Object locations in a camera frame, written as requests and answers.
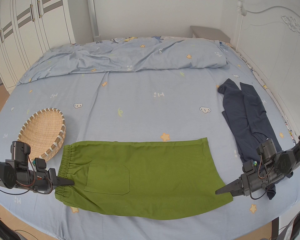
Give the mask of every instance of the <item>white headboard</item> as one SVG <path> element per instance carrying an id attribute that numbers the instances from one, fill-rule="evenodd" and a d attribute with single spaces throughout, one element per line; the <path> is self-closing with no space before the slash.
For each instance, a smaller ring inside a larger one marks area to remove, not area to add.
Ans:
<path id="1" fill-rule="evenodd" d="M 300 133 L 300 1 L 238 0 L 231 44 L 271 90 Z"/>

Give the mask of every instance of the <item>cabinet handle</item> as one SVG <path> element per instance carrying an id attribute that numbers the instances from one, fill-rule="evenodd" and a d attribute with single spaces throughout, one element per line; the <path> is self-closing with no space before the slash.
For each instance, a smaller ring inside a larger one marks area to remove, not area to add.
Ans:
<path id="1" fill-rule="evenodd" d="M 32 4 L 30 4 L 30 16 L 31 16 L 31 21 L 35 21 L 35 19 L 33 18 L 33 13 L 32 13 Z"/>
<path id="2" fill-rule="evenodd" d="M 42 15 L 40 14 L 40 6 L 39 6 L 39 4 L 40 4 L 40 0 L 37 0 L 38 17 L 41 18 Z"/>
<path id="3" fill-rule="evenodd" d="M 0 29 L 0 37 L 1 37 L 1 43 L 3 43 L 3 40 L 2 40 L 2 29 Z"/>

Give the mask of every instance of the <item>light blue bed sheet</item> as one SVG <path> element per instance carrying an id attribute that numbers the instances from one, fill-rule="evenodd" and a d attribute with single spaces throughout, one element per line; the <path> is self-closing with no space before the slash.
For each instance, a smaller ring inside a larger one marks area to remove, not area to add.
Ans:
<path id="1" fill-rule="evenodd" d="M 207 63 L 198 65 L 200 60 L 192 62 L 203 49 L 202 45 L 197 45 L 200 43 L 199 39 L 161 38 L 164 40 L 138 38 L 124 42 L 124 39 L 118 39 L 116 42 L 119 43 L 103 41 L 84 46 L 64 46 L 65 53 L 61 56 L 63 60 L 48 57 L 42 58 L 41 66 L 34 64 L 21 79 L 21 82 L 26 84 L 19 84 L 15 88 L 0 112 L 1 161 L 11 158 L 11 142 L 17 139 L 21 126 L 30 115 L 43 108 L 54 107 L 65 115 L 67 132 L 64 144 L 83 140 L 162 141 L 160 136 L 163 133 L 169 134 L 171 141 L 207 137 L 217 171 L 228 184 L 242 174 L 242 162 L 237 153 L 235 139 L 221 113 L 224 110 L 223 95 L 217 92 L 216 87 L 227 78 L 235 81 L 238 86 L 239 82 L 243 82 L 255 87 L 281 147 L 288 149 L 293 146 L 284 120 L 271 97 L 230 47 L 224 43 L 218 44 L 218 41 L 207 41 L 212 44 L 212 48 L 216 47 L 216 51 L 207 52 L 207 56 L 211 58 L 209 64 L 219 67 L 200 68 Z M 184 42 L 187 45 L 176 48 L 175 43 Z M 70 61 L 65 61 L 65 58 L 72 55 L 80 60 L 79 53 L 98 47 L 99 51 L 102 49 L 101 44 L 103 52 L 107 51 L 108 47 L 112 49 L 105 53 L 107 55 L 113 54 L 111 52 L 121 48 L 120 46 L 124 47 L 123 52 L 119 53 L 122 62 L 119 65 L 120 71 L 117 67 L 110 71 L 113 69 L 112 61 L 109 61 L 108 65 L 101 65 L 98 62 L 101 58 L 91 61 L 92 67 L 88 66 L 91 62 L 86 58 L 94 58 L 97 54 L 82 56 L 84 59 L 78 64 L 73 62 L 73 57 Z M 143 51 L 149 44 L 151 49 L 146 50 L 147 56 L 153 55 L 154 60 L 161 56 L 170 60 L 156 64 L 155 61 L 147 61 L 147 58 L 141 55 L 141 61 L 129 65 L 134 59 L 134 54 L 127 55 L 127 44 L 128 48 L 132 45 L 139 46 L 133 47 L 136 48 L 136 52 Z M 157 48 L 156 45 L 159 44 L 167 47 Z M 73 48 L 74 53 L 70 53 L 69 48 Z M 173 49 L 179 55 L 171 50 L 162 50 L 160 54 L 160 48 Z M 156 64 L 159 70 L 153 70 L 152 64 Z M 132 66 L 131 71 L 127 71 L 127 65 L 129 68 Z M 204 113 L 204 108 L 211 111 Z M 280 133 L 283 133 L 284 138 L 279 137 Z M 61 156 L 62 149 L 47 162 L 47 167 L 54 167 L 58 172 Z M 297 169 L 291 179 L 284 179 L 277 184 L 277 194 L 273 200 L 266 196 L 259 200 L 239 196 L 234 197 L 231 203 L 213 211 L 165 221 L 102 215 L 72 209 L 56 200 L 54 193 L 48 196 L 33 192 L 20 196 L 0 193 L 0 204 L 38 230 L 65 240 L 231 240 L 272 221 L 296 203 L 300 195 L 299 180 L 300 172 Z M 22 192 L 17 189 L 7 191 Z M 258 191 L 253 196 L 258 197 L 261 193 Z M 250 211 L 252 205 L 256 208 L 254 213 Z"/>

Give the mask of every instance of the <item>wooden floor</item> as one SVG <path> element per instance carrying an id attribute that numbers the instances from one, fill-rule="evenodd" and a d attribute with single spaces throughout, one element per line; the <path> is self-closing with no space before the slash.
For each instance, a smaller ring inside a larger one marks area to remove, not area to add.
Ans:
<path id="1" fill-rule="evenodd" d="M 5 102 L 7 101 L 8 97 L 9 97 L 9 94 L 6 91 L 4 85 L 1 85 L 0 86 L 0 111 L 1 111 L 2 107 L 4 106 Z M 23 221 L 19 220 L 17 217 L 13 216 L 9 211 L 7 211 L 1 205 L 0 205 L 0 218 L 1 218 L 2 222 L 4 222 L 12 230 L 16 230 L 16 229 L 24 230 L 26 232 L 31 233 L 38 240 L 55 240 L 55 238 L 50 237 L 50 236 L 36 230 L 35 228 L 29 226 L 28 224 L 24 223 Z M 32 237 L 30 234 L 28 234 L 26 232 L 20 232 L 20 233 L 28 240 L 36 240 L 36 238 Z M 268 223 L 265 226 L 262 226 L 261 228 L 257 229 L 256 231 L 249 233 L 248 235 L 245 235 L 236 240 L 260 240 L 262 238 L 269 239 L 269 238 L 271 238 L 271 232 L 272 232 L 272 224 Z"/>

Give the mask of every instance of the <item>robotic arm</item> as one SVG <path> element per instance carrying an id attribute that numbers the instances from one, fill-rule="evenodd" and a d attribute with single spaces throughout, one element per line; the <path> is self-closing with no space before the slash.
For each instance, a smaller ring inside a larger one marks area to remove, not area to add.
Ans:
<path id="1" fill-rule="evenodd" d="M 256 161 L 248 161 L 243 164 L 243 174 L 235 181 L 218 189 L 216 194 L 230 192 L 235 196 L 249 196 L 259 189 L 266 189 L 267 186 L 291 173 L 300 165 L 300 142 L 293 148 L 276 152 L 272 139 L 261 143 L 257 153 L 261 156 L 258 167 Z"/>
<path id="2" fill-rule="evenodd" d="M 21 188 L 26 189 L 27 192 L 31 190 L 40 194 L 50 194 L 57 186 L 74 185 L 72 180 L 56 176 L 54 168 L 50 168 L 47 171 L 44 159 L 35 158 L 32 163 L 29 160 L 30 150 L 30 146 L 24 142 L 12 142 L 10 147 L 11 160 L 0 162 L 1 187 L 9 189 Z M 29 170 L 28 161 L 33 170 Z"/>

